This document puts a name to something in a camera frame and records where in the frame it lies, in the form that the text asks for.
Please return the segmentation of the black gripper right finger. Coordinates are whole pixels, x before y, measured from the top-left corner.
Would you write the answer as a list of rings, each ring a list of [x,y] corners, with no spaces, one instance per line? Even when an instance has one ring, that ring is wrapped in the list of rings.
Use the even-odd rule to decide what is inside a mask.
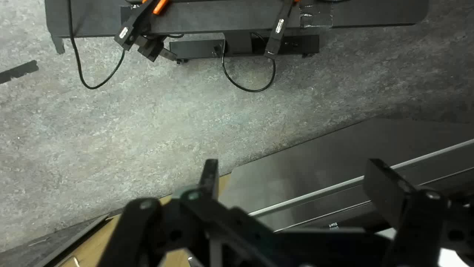
[[[394,229],[443,229],[445,199],[440,193],[417,188],[381,159],[366,165],[363,188],[381,214]]]

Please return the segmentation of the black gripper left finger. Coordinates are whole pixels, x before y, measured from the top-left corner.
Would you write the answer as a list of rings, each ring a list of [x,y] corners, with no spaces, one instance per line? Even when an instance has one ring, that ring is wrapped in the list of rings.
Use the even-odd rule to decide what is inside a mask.
[[[181,194],[184,200],[217,199],[220,194],[220,162],[208,159],[205,162],[199,184]]]

